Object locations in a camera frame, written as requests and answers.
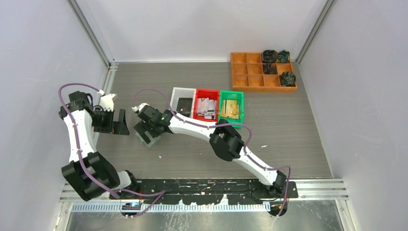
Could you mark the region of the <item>green card holder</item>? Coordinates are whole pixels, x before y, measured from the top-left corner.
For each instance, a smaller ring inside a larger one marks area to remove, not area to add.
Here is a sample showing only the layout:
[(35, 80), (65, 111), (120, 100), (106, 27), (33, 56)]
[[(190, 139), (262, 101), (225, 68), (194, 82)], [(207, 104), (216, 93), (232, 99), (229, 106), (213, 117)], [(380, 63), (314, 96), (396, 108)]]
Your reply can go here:
[(161, 135), (157, 137), (153, 137), (149, 132), (144, 132), (140, 134), (138, 132), (135, 133), (136, 136), (140, 139), (142, 144), (145, 144), (147, 147), (152, 147), (155, 143), (157, 143), (161, 139)]

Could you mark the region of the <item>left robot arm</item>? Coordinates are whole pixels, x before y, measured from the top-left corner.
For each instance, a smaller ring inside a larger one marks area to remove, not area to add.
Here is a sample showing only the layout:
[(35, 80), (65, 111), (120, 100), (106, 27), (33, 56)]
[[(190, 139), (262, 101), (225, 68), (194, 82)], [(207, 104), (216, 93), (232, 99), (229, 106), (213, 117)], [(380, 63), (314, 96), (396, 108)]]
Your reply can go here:
[(119, 198), (136, 198), (140, 185), (128, 171), (117, 171), (96, 149), (94, 133), (129, 135), (126, 111), (119, 110), (118, 121), (114, 121), (116, 94), (105, 94), (99, 105), (93, 104), (89, 93), (76, 91), (69, 94), (69, 103), (61, 106), (60, 118), (65, 122), (70, 139), (68, 165), (62, 167), (62, 175), (84, 201), (106, 192), (103, 184), (118, 194)]

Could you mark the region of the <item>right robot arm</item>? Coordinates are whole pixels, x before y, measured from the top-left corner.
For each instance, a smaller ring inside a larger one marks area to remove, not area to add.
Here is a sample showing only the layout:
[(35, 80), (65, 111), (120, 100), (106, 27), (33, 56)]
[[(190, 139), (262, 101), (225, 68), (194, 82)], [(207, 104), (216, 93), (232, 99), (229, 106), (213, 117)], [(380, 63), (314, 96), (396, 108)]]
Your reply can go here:
[(208, 142), (215, 155), (227, 162), (236, 162), (265, 185), (268, 194), (278, 198), (286, 191), (287, 177), (258, 158), (242, 140), (239, 132), (225, 119), (205, 122), (183, 116), (172, 110), (160, 112), (142, 103), (132, 111), (141, 121), (134, 126), (136, 134), (147, 145), (152, 145), (164, 133), (183, 134)]

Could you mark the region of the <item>black VIP cards stack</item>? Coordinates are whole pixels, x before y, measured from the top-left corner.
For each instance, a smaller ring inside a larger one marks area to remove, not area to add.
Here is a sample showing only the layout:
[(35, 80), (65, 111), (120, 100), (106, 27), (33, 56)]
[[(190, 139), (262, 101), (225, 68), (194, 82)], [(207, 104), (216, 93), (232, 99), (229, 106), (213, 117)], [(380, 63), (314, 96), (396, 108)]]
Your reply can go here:
[(193, 98), (179, 97), (176, 108), (177, 113), (186, 117), (190, 117), (192, 111), (192, 101)]

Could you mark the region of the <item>silver cards stack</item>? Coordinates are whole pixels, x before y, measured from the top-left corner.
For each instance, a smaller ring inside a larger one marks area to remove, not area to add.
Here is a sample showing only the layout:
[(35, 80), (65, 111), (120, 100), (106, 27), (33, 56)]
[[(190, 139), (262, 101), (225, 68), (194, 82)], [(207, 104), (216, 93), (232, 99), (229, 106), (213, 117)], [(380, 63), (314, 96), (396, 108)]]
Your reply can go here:
[(196, 113), (205, 119), (216, 118), (217, 101), (210, 98), (198, 98)]

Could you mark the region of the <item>gold cards stack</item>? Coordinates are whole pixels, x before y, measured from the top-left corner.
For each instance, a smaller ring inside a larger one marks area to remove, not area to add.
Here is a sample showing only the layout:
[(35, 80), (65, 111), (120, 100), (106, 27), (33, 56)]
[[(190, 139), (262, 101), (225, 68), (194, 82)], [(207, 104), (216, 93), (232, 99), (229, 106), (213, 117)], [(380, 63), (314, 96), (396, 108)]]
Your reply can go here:
[(224, 100), (221, 106), (221, 117), (239, 118), (239, 106), (236, 100)]

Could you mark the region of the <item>white plastic bin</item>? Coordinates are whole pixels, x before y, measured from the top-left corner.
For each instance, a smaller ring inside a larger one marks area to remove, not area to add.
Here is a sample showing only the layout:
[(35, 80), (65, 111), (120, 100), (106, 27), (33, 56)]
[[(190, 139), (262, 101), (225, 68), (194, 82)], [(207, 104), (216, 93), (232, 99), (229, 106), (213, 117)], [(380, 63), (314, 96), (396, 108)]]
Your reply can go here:
[(170, 101), (171, 108), (183, 116), (193, 118), (195, 98), (196, 89), (174, 87)]

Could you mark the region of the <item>red plastic bin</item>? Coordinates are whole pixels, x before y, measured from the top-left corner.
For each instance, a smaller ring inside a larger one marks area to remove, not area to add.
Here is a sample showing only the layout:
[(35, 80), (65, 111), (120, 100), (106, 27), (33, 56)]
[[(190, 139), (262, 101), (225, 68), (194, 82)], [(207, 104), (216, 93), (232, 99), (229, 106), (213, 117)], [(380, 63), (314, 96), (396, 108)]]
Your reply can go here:
[(219, 112), (219, 90), (196, 89), (193, 118), (217, 122)]

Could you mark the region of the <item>green plastic bin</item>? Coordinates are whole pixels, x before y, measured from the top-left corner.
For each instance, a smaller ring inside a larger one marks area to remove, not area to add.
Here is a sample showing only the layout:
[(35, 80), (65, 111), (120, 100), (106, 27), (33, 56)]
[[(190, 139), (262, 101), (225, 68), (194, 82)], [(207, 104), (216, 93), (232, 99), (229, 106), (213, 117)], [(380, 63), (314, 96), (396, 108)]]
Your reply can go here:
[(242, 124), (244, 119), (244, 93), (221, 90), (219, 97), (219, 119)]

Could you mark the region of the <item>wooden compartment tray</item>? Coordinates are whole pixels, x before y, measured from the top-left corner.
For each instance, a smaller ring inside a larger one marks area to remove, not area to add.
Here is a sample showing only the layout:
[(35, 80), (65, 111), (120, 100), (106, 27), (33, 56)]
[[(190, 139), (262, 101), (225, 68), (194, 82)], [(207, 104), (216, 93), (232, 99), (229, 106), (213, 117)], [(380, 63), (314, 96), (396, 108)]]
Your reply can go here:
[[(278, 74), (265, 75), (261, 54), (261, 52), (232, 52), (230, 54), (232, 89), (243, 92), (295, 93), (301, 78), (295, 73), (292, 61), (289, 64), (275, 63)], [(286, 71), (296, 75), (295, 87), (281, 86), (280, 75)]]

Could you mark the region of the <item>dark rolled cloth middle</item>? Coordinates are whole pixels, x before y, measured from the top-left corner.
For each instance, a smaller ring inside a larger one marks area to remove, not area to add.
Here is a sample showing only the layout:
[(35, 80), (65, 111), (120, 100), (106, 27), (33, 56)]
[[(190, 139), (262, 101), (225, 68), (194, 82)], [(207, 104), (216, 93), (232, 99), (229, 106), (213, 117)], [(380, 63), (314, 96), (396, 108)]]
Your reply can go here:
[(262, 64), (263, 72), (265, 75), (277, 75), (277, 67), (275, 63)]

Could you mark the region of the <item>dark rolled cloth top-left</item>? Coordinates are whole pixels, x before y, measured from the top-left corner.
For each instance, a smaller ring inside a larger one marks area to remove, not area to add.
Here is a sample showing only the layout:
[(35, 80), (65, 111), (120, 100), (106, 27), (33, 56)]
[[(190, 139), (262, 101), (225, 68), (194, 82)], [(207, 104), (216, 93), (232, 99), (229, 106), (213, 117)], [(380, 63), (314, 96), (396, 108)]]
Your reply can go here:
[(275, 63), (279, 53), (275, 50), (265, 50), (261, 54), (262, 63)]

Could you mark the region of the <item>green rolled cloth bottom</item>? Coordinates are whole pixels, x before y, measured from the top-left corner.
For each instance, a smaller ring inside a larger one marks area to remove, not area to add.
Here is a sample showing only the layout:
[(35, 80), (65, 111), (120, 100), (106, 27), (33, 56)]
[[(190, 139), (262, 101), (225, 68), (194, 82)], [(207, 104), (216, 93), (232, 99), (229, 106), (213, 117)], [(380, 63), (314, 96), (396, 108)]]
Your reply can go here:
[(280, 75), (280, 83), (282, 87), (295, 87), (296, 75), (290, 71), (283, 72)]

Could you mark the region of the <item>green rolled cloth top-right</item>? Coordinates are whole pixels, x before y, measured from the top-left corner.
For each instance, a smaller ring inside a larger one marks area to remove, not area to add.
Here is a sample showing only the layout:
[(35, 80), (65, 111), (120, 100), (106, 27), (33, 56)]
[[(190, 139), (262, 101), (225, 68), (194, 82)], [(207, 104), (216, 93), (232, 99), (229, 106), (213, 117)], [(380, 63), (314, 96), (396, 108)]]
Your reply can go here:
[(290, 52), (287, 50), (282, 50), (278, 53), (276, 63), (289, 64), (290, 63)]

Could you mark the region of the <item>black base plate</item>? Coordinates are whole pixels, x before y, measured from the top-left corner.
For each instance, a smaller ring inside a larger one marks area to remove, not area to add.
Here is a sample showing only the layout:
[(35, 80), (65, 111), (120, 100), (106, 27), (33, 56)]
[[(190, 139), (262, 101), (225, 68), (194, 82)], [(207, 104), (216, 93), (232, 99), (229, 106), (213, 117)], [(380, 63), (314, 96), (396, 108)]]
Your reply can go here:
[(162, 205), (218, 205), (223, 198), (228, 205), (260, 205), (298, 197), (293, 181), (267, 186), (258, 179), (139, 179), (119, 195), (149, 204), (161, 191), (165, 193), (157, 203)]

